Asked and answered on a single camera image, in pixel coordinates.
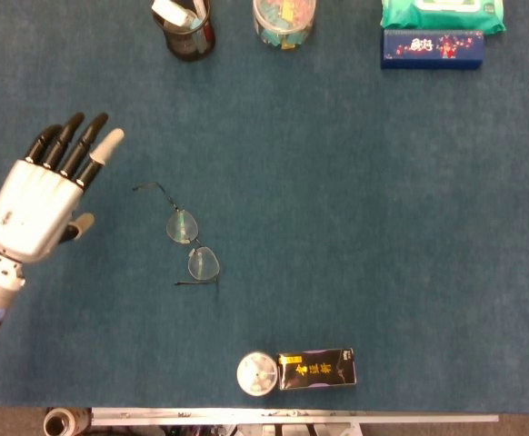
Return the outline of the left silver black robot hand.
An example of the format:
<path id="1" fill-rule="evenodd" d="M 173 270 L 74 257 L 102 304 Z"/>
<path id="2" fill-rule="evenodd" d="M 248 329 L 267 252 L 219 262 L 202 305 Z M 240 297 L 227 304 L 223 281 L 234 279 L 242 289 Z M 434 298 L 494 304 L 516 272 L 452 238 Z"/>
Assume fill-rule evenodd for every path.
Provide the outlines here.
<path id="1" fill-rule="evenodd" d="M 0 254 L 36 263 L 60 243 L 83 232 L 73 213 L 110 160 L 125 132 L 115 128 L 95 140 L 109 115 L 100 113 L 72 140 L 85 119 L 73 114 L 65 124 L 47 126 L 15 161 L 0 188 Z"/>

